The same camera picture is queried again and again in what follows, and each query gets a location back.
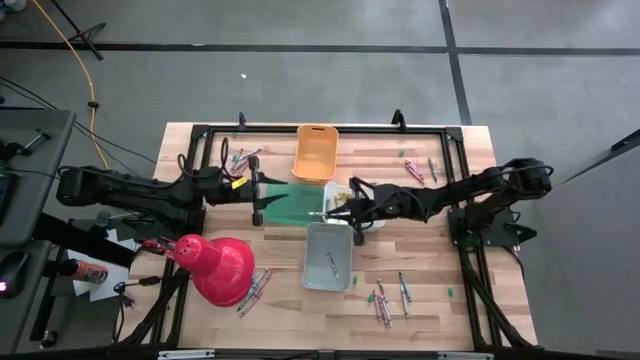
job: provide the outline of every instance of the concrete floor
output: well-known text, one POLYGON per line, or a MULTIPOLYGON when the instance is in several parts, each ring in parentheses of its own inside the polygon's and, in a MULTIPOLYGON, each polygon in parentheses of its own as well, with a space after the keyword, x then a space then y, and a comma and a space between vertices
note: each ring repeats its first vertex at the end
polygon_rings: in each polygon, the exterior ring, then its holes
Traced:
MULTIPOLYGON (((81 27, 107 22, 98 36, 104 42, 446 44, 437 0, 60 2, 81 27)), ((450 0, 449 8, 458 46, 640 47, 634 0, 450 0)), ((58 41, 34 7, 8 16, 0 39, 58 41)), ((150 157, 166 122, 235 121, 239 111, 255 121, 387 123, 400 108, 413 124, 461 123, 446 54, 104 52, 102 62, 88 52, 81 56, 101 105, 96 131, 150 157)), ((639 57, 461 55, 460 63, 471 120, 490 127, 498 163, 537 157, 556 168, 555 184, 640 124, 639 57)), ((88 123, 87 83, 69 52, 0 50, 0 74, 88 123)), ((31 105, 3 88, 0 95, 31 105)), ((99 164, 84 137, 74 134, 68 149, 63 164, 99 164)), ((138 157, 114 154, 141 175, 153 173, 138 157)), ((46 210, 61 218, 90 214, 53 198, 46 210)), ((593 353, 581 332, 580 319, 588 314, 571 312, 571 304, 583 300, 568 290, 546 291, 550 279, 561 282, 563 275, 536 246, 542 240, 522 251, 540 344, 593 353)), ((57 348, 108 343, 115 305, 85 297, 61 301, 52 320, 61 335, 57 348)))

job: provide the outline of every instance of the red desk lamp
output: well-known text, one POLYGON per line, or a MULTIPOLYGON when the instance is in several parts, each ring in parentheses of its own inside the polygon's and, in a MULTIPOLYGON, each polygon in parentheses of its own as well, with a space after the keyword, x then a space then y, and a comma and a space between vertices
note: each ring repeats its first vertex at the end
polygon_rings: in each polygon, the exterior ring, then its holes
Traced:
POLYGON ((191 271, 196 289, 215 306, 233 306, 249 292, 255 260, 242 240, 185 235, 176 242, 173 258, 191 271))

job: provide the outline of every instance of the gray plastic bin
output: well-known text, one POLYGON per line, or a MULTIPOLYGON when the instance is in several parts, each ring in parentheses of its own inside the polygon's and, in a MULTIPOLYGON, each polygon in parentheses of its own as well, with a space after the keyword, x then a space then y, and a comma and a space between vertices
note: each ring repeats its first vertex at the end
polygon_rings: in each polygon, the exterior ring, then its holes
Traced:
POLYGON ((351 285, 353 230, 347 225, 311 223, 307 226, 302 286, 307 289, 345 291, 351 285), (339 280, 336 279, 331 253, 339 280))

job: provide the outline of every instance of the orange basket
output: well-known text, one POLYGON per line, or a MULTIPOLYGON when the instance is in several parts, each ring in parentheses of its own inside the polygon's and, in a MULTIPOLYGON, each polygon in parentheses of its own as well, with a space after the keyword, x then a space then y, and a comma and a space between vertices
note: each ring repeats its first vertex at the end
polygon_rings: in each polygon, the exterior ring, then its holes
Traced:
POLYGON ((338 130, 331 126, 302 125, 298 128, 298 147, 293 175, 314 183, 325 183, 336 172, 338 130))

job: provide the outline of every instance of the white paper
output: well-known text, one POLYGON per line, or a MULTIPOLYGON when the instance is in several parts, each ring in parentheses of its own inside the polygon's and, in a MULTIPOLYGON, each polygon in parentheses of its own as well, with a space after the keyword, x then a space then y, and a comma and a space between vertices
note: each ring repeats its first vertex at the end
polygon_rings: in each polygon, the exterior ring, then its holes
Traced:
MULTIPOLYGON (((108 237, 107 240, 114 242, 120 246, 126 247, 127 249, 135 251, 137 248, 137 244, 133 241, 133 239, 120 241, 118 242, 118 233, 115 229, 107 231, 108 237)), ((129 278, 129 269, 114 265, 105 261, 94 259, 85 254, 81 254, 76 251, 68 250, 69 259, 78 259, 83 260, 88 263, 98 264, 106 267, 109 270, 109 276, 107 276, 107 280, 102 284, 92 284, 84 281, 73 281, 73 288, 76 292, 76 296, 86 293, 89 293, 89 300, 96 301, 102 300, 114 296, 118 296, 118 294, 113 291, 113 287, 121 282, 126 282, 129 278)))

